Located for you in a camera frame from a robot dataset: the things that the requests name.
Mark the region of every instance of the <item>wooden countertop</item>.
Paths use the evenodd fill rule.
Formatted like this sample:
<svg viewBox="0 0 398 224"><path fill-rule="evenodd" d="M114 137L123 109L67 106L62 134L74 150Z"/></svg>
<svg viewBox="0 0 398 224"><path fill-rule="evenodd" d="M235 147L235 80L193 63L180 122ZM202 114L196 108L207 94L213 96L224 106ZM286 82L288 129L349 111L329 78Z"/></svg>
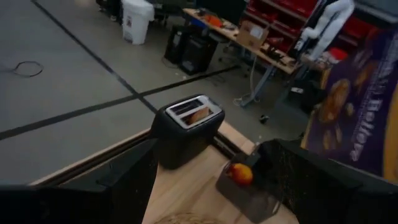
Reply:
<svg viewBox="0 0 398 224"><path fill-rule="evenodd" d="M74 166L78 166L89 159L99 157L118 145L147 132L148 130L144 130L143 132L133 135L86 159L37 180L31 183L31 185L40 184L52 177L60 175ZM227 122L221 125L219 132L230 139L232 143L240 147L244 152L248 154L252 153L254 143L245 138ZM180 212L209 215L226 224L251 223L234 205L216 190L216 181L227 162L227 158L221 155L213 146L209 146L196 158L177 170L165 170L159 167L142 224L153 224L168 214ZM276 215L262 222L262 224L296 223L298 223L298 221L295 215L283 205L280 206Z"/></svg>
<svg viewBox="0 0 398 224"><path fill-rule="evenodd" d="M261 59L263 59L263 60L265 60L266 62L270 63L271 65L274 65L275 67L277 67L277 68L283 70L285 73L288 73L288 74L290 75L290 74L292 74L292 73L295 71L295 69L297 68L296 65L294 65L293 67L288 66L288 64L289 64L291 61L293 61L294 59L292 59L292 58L290 58L289 56L287 56L284 52L281 52L280 50L277 50L277 53L279 53L279 54L281 54L281 55L284 56L284 58L283 58L281 61L283 61L283 62L286 63L287 65L283 65L283 64L277 62L276 60L274 60L274 59L268 57L267 55L265 55L264 53L262 53L259 49L254 49L254 48L252 48L252 47L250 47L250 46L242 45L242 44L240 44L239 42L237 42L237 41L236 41L236 37L235 37L234 35L239 33L239 30L238 30L238 29L236 29L236 30L228 30L228 29L223 29L223 28L220 28L220 27L213 26L213 25L209 24L207 21L203 20L200 16L198 16L198 15L197 15L197 10L196 10L196 9L188 9L188 8L185 8L185 9L183 9L183 11L184 11L185 13L187 13L189 16L192 16L192 17L194 17L194 18L196 18L196 19L201 20L201 21L202 21L204 24L206 24L206 26L209 27L210 29L219 32L219 33L222 34L223 36L225 36L225 37L227 37L228 39L230 39L230 40L236 42L237 44L241 45L241 46L244 47L245 49L250 50L252 53L256 54L256 55L257 55L258 57L260 57ZM269 45L268 45L267 43L265 43L265 44L262 46L263 49L268 49L268 47L269 47Z"/></svg>

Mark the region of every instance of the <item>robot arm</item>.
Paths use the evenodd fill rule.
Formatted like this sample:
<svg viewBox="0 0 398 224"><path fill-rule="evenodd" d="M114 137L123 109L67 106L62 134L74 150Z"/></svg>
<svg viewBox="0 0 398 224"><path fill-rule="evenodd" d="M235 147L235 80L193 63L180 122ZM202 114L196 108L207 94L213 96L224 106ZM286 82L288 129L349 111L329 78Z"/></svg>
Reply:
<svg viewBox="0 0 398 224"><path fill-rule="evenodd" d="M339 0L328 5L321 18L319 18L315 28L312 29L308 27L304 29L295 49L301 50L308 39L319 38L320 34L323 32L317 46L310 55L310 60L317 59L335 38L354 9L355 4L353 0Z"/></svg>

